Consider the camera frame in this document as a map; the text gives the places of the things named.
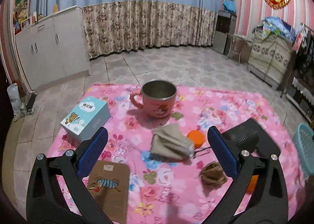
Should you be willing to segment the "floral beige curtain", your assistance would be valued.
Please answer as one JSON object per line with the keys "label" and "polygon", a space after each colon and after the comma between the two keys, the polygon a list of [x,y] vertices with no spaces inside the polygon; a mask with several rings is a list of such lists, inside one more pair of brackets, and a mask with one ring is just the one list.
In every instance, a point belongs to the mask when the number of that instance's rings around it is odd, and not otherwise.
{"label": "floral beige curtain", "polygon": [[211,46],[218,14],[161,1],[123,1],[82,8],[89,58],[164,46]]}

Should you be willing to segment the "brown cartoon notebook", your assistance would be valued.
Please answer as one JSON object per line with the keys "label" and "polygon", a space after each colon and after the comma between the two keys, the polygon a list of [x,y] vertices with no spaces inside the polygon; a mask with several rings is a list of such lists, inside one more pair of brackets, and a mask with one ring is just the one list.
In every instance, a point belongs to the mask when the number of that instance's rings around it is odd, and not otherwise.
{"label": "brown cartoon notebook", "polygon": [[87,189],[108,216],[117,223],[127,222],[129,166],[124,163],[97,161],[92,169]]}

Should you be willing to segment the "small wooden stool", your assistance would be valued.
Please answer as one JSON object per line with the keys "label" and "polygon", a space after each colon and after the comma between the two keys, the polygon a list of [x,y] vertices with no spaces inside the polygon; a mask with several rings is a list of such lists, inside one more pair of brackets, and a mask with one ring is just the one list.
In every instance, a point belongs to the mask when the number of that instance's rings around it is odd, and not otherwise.
{"label": "small wooden stool", "polygon": [[230,57],[230,54],[235,54],[238,56],[237,63],[240,64],[241,56],[243,52],[244,45],[252,44],[253,41],[235,34],[227,33],[227,37],[230,39],[230,47],[227,53],[226,59]]}

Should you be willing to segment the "blue water bottle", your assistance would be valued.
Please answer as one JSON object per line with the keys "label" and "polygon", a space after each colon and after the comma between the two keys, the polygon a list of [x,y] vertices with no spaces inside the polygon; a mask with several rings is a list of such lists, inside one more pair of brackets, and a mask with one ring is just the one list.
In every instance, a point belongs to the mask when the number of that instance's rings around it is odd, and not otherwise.
{"label": "blue water bottle", "polygon": [[223,9],[226,12],[236,14],[236,4],[235,0],[224,0],[223,1]]}

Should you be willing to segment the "pink metal mug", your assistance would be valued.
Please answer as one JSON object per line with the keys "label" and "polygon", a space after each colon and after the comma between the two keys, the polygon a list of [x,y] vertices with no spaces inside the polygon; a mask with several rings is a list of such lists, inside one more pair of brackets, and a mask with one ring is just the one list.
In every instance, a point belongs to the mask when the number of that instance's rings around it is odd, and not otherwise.
{"label": "pink metal mug", "polygon": [[143,84],[139,92],[130,94],[130,102],[152,118],[170,115],[176,101],[176,86],[165,80],[152,80]]}

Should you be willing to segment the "patterned cloth covered cabinet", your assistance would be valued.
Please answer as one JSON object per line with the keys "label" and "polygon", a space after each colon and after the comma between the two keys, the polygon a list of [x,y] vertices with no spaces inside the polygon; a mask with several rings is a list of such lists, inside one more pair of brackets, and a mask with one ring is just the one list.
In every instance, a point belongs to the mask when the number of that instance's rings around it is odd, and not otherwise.
{"label": "patterned cloth covered cabinet", "polygon": [[283,83],[292,54],[292,42],[270,33],[262,39],[262,28],[254,29],[254,38],[247,70],[274,90]]}

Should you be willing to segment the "light blue plastic basket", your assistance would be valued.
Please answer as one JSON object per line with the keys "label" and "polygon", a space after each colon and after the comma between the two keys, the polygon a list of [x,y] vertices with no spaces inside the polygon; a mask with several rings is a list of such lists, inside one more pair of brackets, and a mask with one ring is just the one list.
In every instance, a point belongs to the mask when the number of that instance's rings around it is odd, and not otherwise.
{"label": "light blue plastic basket", "polygon": [[303,172],[306,176],[313,176],[313,130],[305,123],[299,124],[292,141],[297,149]]}

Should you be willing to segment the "clothes rack with dark clothes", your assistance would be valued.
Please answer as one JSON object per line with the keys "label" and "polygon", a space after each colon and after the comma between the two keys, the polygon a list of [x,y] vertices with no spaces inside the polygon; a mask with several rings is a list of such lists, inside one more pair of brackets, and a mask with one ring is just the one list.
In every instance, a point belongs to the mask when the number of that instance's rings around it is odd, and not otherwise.
{"label": "clothes rack with dark clothes", "polygon": [[281,96],[313,127],[313,30],[304,23],[296,31]]}

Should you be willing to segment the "white floor cabinet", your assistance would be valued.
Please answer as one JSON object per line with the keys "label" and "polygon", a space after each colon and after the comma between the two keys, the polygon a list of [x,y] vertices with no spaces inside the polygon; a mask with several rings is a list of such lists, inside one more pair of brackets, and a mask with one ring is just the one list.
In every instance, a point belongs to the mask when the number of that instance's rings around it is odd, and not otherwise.
{"label": "white floor cabinet", "polygon": [[27,26],[15,37],[32,90],[90,74],[82,9],[72,6]]}

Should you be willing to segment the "grey water dispenser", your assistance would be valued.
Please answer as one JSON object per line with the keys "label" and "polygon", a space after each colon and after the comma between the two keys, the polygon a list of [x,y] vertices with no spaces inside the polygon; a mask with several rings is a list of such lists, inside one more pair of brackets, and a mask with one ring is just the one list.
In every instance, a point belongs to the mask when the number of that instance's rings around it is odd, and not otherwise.
{"label": "grey water dispenser", "polygon": [[212,49],[226,55],[230,47],[230,34],[234,34],[237,15],[226,11],[219,11],[215,28]]}

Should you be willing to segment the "light blue tissue box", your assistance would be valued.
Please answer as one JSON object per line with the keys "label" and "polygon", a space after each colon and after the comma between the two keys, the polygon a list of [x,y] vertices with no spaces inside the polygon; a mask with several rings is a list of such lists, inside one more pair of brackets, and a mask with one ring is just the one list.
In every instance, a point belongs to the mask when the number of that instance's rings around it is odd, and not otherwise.
{"label": "light blue tissue box", "polygon": [[60,122],[71,138],[82,142],[91,139],[111,118],[109,105],[104,100],[86,97]]}

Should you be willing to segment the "pile of colourful bedding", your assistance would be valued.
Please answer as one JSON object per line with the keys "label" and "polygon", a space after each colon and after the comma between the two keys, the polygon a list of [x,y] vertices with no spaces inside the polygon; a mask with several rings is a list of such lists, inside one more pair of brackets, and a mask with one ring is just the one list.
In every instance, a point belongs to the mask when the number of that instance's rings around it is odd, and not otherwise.
{"label": "pile of colourful bedding", "polygon": [[294,28],[279,17],[266,17],[258,24],[258,26],[256,26],[256,28],[262,28],[261,40],[266,40],[271,34],[280,36],[291,43],[296,39]]}

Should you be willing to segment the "brown crumpled wrapper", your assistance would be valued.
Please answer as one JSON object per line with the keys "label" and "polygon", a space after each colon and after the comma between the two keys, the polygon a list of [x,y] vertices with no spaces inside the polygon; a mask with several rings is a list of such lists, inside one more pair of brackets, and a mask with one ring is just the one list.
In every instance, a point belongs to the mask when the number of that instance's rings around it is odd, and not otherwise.
{"label": "brown crumpled wrapper", "polygon": [[218,162],[212,161],[207,164],[199,174],[201,182],[208,187],[221,187],[227,182],[227,177]]}

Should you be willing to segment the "beige folded cloth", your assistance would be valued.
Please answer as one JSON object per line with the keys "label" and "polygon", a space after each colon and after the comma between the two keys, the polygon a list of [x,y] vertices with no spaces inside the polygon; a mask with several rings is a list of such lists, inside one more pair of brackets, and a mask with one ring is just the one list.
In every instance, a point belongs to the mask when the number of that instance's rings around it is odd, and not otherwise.
{"label": "beige folded cloth", "polygon": [[182,134],[178,124],[169,124],[154,130],[150,153],[181,161],[194,156],[194,144]]}

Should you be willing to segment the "pink floral table cloth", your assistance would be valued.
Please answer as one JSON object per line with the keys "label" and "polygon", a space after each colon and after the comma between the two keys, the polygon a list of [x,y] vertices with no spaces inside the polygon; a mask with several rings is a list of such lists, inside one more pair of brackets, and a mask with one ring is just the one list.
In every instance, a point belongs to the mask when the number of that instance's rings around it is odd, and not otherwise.
{"label": "pink floral table cloth", "polygon": [[109,134],[99,156],[99,172],[82,181],[98,206],[119,223],[164,223],[165,207],[179,207],[181,221],[201,221],[217,205],[227,185],[206,195],[199,173],[215,160],[209,144],[199,149],[190,131],[224,132],[249,118],[278,145],[287,185],[289,216],[305,200],[305,182],[297,150],[279,117],[258,93],[179,87],[173,106],[155,105],[165,118],[151,118],[135,107],[133,85],[93,85],[61,121],[50,156],[59,156],[104,126]]}

